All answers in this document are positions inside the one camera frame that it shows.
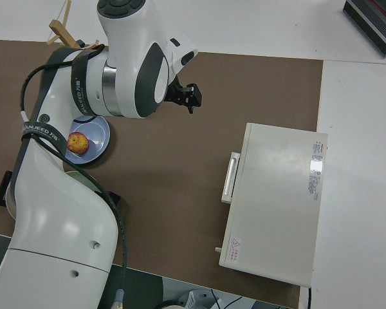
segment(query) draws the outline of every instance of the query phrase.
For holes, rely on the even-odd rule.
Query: black cable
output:
[[[96,117],[97,116],[92,116],[92,117],[90,117],[87,120],[77,120],[77,119],[74,119],[73,122],[76,122],[77,124],[87,124],[89,122],[92,122],[94,119],[96,119]]]
[[[217,302],[216,295],[214,295],[213,289],[210,289],[210,291],[211,291],[211,293],[212,293],[212,295],[213,295],[213,298],[214,298],[214,301],[216,302],[217,307],[218,307],[219,309],[221,309],[220,306],[219,306],[219,303]],[[223,309],[226,309],[226,308],[229,307],[231,304],[235,303],[236,301],[241,300],[242,298],[243,298],[243,296],[241,296],[241,297],[235,299],[234,301],[231,301],[231,302],[228,303]]]
[[[100,44],[94,47],[94,51],[89,54],[89,59],[96,57],[99,53],[102,52],[104,49],[104,44]],[[38,68],[35,68],[30,74],[26,77],[26,79],[23,82],[23,85],[21,86],[20,91],[20,111],[24,111],[24,96],[26,94],[26,89],[28,83],[31,81],[34,75],[36,75],[38,72],[42,70],[48,70],[48,69],[59,69],[66,66],[71,66],[73,61],[66,61],[66,62],[60,62],[60,63],[52,63],[52,64],[43,64],[42,66],[39,66]]]
[[[154,307],[154,309],[164,309],[164,308],[166,308],[168,306],[172,306],[172,305],[175,305],[175,304],[179,304],[179,302],[178,301],[164,301],[164,302],[156,305]]]
[[[56,156],[58,159],[62,160],[64,163],[68,164],[71,168],[75,169],[78,171],[81,175],[86,177],[93,185],[96,186],[96,188],[103,194],[103,199],[104,201],[108,204],[110,207],[111,211],[116,217],[116,221],[120,227],[120,232],[122,233],[122,245],[123,245],[123,256],[122,256],[122,271],[120,273],[120,288],[124,289],[124,280],[125,280],[125,270],[127,267],[127,238],[126,238],[126,233],[124,229],[124,224],[122,221],[122,217],[116,207],[116,204],[114,201],[111,199],[109,193],[90,175],[88,175],[87,172],[83,171],[79,166],[75,165],[73,162],[68,160],[67,158],[64,157],[64,155],[58,153],[56,150],[51,148],[48,144],[44,143],[38,135],[31,134],[31,137],[45,150],[50,152],[52,155]]]
[[[241,296],[241,297],[235,299],[234,301],[231,301],[230,303],[228,303],[228,304],[224,307],[224,309],[226,309],[227,307],[229,307],[231,304],[235,303],[236,301],[241,300],[242,298],[243,298],[243,297]]]
[[[214,301],[216,302],[217,307],[221,309],[219,306],[219,302],[217,301],[216,295],[214,295],[213,289],[210,289],[210,291],[212,292],[212,295],[213,295]]]
[[[310,309],[310,306],[311,306],[311,288],[309,288],[308,309]]]

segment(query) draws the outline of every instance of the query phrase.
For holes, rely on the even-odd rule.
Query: white box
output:
[[[327,135],[247,124],[219,264],[311,286]]]

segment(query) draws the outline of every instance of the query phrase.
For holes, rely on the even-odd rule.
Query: metal ring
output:
[[[120,108],[118,107],[116,96],[116,68],[111,68],[104,64],[102,77],[103,99],[107,110],[113,116],[123,117]]]

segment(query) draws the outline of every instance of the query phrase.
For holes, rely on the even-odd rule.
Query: sticker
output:
[[[317,201],[320,197],[318,186],[323,171],[323,150],[324,144],[321,141],[313,144],[310,161],[308,192],[310,198],[314,201]]]
[[[190,291],[188,293],[188,299],[187,299],[187,302],[186,302],[185,309],[193,309],[195,304],[196,304],[196,300],[194,299],[193,291]]]
[[[241,238],[237,238],[237,237],[231,237],[230,238],[230,246],[229,246],[229,252],[228,252],[228,254],[229,254],[228,261],[229,262],[237,263],[237,260],[239,259],[241,243],[242,243]]]

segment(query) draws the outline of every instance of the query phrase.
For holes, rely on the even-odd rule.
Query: black mount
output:
[[[167,86],[164,101],[186,106],[188,112],[193,114],[193,109],[201,106],[201,92],[196,84],[189,84],[185,88],[182,87],[179,78],[176,76]]]

